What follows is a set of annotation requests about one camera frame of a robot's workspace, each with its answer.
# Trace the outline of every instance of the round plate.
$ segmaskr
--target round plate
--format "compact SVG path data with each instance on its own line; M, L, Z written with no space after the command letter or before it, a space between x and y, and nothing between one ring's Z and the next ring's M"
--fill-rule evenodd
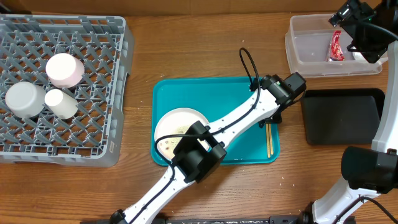
M185 134L188 128L197 121L200 121L204 126L209 123L203 114L190 108L177 108L169 111L163 115L156 125L155 141L169 134ZM171 160L174 157L173 151L180 141L181 138L163 139L157 144L157 148L164 157ZM209 149L209 145L205 141L200 141L200 143L206 150Z

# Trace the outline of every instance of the blue tray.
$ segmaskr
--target blue tray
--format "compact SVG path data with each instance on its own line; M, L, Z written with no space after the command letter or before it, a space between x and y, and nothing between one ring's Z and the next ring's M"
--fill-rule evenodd
M245 102L249 91L247 77L166 79L154 87L152 102L152 134L150 153L156 163L166 163L154 149L156 124L167 112L176 108L192 108L201 112L209 122L225 116ZM267 164L274 162L280 152L277 124L272 124L274 155L268 158L266 128L253 125L228 148L223 165Z

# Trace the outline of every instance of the brown wall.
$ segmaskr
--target brown wall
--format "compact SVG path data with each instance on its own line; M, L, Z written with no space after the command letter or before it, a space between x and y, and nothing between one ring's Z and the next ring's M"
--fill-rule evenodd
M0 0L16 11L120 16L335 11L345 0ZM372 7L381 0L367 0Z

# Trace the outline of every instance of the lattice crate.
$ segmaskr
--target lattice crate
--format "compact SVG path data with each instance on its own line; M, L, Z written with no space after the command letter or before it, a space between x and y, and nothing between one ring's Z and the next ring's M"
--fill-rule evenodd
M122 17L0 16L0 162L53 162L71 166L112 166L119 159L126 78L134 38ZM20 81L46 91L55 88L45 64L68 53L85 66L82 81L62 90L78 100L77 114L57 118L47 107L20 119L5 94Z

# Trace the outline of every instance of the transparent bin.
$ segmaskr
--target transparent bin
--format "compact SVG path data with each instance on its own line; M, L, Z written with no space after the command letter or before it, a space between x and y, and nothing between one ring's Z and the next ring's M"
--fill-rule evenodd
M286 56L290 72L299 72L304 77L332 77L341 75L372 75L381 72L381 65L388 60L384 54L374 64L355 60L347 46L353 40L342 28L329 22L332 14L293 16L285 36ZM330 39L335 30L341 30L340 45L345 60L327 62Z

